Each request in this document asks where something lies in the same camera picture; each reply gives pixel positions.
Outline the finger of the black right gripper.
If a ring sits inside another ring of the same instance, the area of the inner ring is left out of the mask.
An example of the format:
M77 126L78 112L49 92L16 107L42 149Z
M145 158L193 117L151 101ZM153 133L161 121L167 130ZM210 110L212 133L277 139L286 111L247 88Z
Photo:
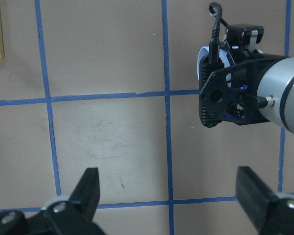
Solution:
M255 50L264 35L264 28L259 25L251 24L232 24L225 28L223 39L223 50L241 48Z

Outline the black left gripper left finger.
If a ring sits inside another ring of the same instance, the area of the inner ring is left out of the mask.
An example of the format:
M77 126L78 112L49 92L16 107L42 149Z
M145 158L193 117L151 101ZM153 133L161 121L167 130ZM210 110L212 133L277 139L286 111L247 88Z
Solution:
M87 168L72 194L69 202L86 218L92 222L100 199L99 173L97 167Z

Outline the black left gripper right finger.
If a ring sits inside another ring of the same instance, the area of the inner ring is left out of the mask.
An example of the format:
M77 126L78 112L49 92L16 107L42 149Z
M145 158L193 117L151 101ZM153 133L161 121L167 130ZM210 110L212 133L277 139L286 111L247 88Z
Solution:
M249 166L239 166L235 195L256 231L263 232L279 204L277 194Z

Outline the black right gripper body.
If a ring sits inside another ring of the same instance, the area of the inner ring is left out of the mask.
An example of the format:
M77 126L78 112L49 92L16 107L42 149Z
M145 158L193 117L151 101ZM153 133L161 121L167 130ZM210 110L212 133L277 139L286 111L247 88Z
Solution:
M268 122L260 111L268 101L264 95L257 95L259 84L265 73L277 62L285 59L281 55L259 54L239 49L232 53L230 49L227 57L230 67L218 59L210 64L205 59L202 72L205 83L199 84L199 117L201 123L213 128L223 121L236 125L250 125ZM234 83L226 81L226 76L234 73Z

